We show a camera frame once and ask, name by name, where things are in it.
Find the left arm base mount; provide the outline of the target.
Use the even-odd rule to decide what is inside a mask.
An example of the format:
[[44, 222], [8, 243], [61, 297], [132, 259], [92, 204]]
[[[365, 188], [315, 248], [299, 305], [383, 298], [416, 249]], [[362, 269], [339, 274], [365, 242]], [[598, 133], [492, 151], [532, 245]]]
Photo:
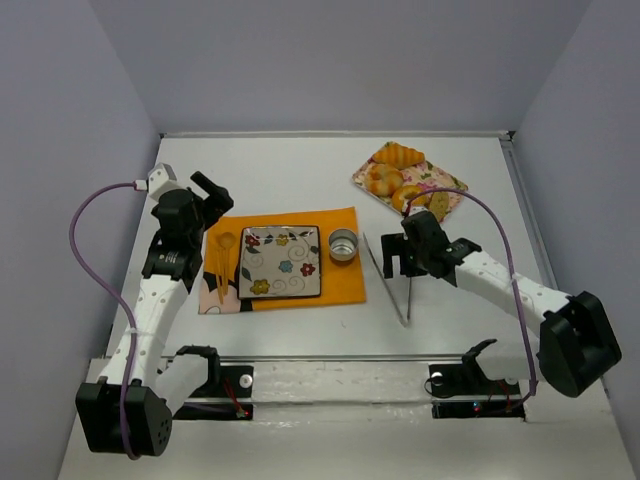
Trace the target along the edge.
[[218, 383], [207, 381], [196, 389], [177, 410], [173, 419], [251, 421], [254, 416], [253, 384], [253, 365], [223, 363]]

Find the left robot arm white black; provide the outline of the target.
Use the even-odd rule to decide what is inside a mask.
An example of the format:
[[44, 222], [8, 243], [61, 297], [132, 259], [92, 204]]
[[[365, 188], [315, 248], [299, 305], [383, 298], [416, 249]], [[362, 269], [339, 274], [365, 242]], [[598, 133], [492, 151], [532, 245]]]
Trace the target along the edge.
[[170, 166], [160, 164], [131, 188], [154, 201], [159, 228], [152, 237], [135, 305], [76, 259], [123, 309], [127, 327], [116, 352], [92, 382], [82, 383], [75, 405], [87, 446], [94, 453], [125, 454], [132, 460], [159, 456], [167, 448], [175, 414], [207, 384], [218, 385], [220, 357], [209, 346], [180, 348], [160, 366], [176, 316], [203, 264], [205, 233], [234, 205], [228, 191], [196, 171], [198, 195], [181, 186]]

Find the herb toast slice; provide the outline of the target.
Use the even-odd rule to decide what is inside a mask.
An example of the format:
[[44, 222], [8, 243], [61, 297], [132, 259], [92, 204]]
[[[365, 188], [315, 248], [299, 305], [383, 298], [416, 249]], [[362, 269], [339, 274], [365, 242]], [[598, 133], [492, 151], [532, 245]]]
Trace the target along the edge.
[[447, 192], [434, 192], [429, 202], [429, 211], [438, 222], [446, 217], [449, 208], [449, 194]]

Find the metal tongs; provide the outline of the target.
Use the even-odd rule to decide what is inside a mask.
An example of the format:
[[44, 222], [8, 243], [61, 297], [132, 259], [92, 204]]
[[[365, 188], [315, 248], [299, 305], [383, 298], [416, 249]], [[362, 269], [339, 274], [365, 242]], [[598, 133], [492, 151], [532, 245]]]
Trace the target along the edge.
[[408, 287], [407, 287], [407, 300], [406, 300], [406, 308], [405, 310], [402, 310], [400, 308], [400, 304], [397, 301], [392, 289], [390, 288], [387, 280], [384, 278], [383, 275], [383, 271], [382, 268], [380, 267], [380, 265], [378, 264], [375, 255], [372, 251], [372, 248], [370, 246], [370, 243], [368, 241], [368, 238], [366, 236], [365, 233], [362, 233], [362, 241], [363, 241], [363, 245], [365, 247], [365, 250], [367, 251], [370, 260], [375, 268], [375, 271], [378, 275], [378, 277], [380, 278], [382, 285], [384, 287], [384, 290], [387, 293], [387, 296], [389, 297], [389, 300], [394, 308], [394, 311], [396, 313], [396, 317], [400, 323], [400, 325], [403, 328], [408, 328], [411, 325], [411, 301], [412, 301], [412, 280], [409, 280], [408, 283]]

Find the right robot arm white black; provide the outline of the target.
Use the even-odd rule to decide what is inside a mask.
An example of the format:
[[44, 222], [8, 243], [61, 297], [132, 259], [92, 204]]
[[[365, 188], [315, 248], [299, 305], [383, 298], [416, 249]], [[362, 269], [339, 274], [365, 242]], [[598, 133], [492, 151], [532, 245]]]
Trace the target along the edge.
[[507, 353], [495, 339], [471, 347], [460, 369], [445, 376], [454, 395], [462, 382], [512, 379], [544, 381], [560, 394], [576, 398], [622, 359], [622, 352], [602, 302], [536, 283], [493, 259], [466, 239], [452, 241], [435, 216], [413, 213], [402, 232], [381, 238], [382, 275], [431, 276], [473, 293], [514, 317], [521, 328], [524, 354]]

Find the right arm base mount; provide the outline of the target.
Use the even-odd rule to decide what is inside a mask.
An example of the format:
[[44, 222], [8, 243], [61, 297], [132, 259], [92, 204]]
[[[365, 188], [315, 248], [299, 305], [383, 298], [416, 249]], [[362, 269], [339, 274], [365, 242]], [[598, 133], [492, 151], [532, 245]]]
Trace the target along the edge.
[[435, 419], [526, 417], [518, 384], [488, 380], [461, 363], [431, 364], [423, 389]]

